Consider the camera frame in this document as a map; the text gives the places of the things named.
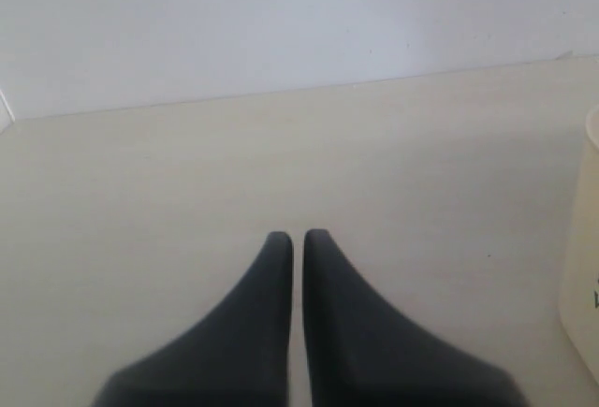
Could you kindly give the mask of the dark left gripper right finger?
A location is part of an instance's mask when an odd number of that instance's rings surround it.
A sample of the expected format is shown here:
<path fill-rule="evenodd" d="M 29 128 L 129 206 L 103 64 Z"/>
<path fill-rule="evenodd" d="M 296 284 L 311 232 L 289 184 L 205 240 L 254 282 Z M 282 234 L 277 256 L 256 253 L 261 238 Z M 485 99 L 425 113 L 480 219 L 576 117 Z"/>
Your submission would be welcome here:
<path fill-rule="evenodd" d="M 520 406 L 504 370 L 397 311 L 325 229 L 304 238 L 302 308 L 315 406 Z"/>

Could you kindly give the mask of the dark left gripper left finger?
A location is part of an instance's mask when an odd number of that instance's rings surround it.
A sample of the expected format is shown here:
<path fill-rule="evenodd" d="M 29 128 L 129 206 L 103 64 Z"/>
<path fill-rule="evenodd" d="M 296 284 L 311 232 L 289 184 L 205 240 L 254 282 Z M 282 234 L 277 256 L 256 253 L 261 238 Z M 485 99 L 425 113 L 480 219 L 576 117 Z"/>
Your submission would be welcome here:
<path fill-rule="evenodd" d="M 293 243 L 271 232 L 199 323 L 111 375 L 96 406 L 286 406 Z"/>

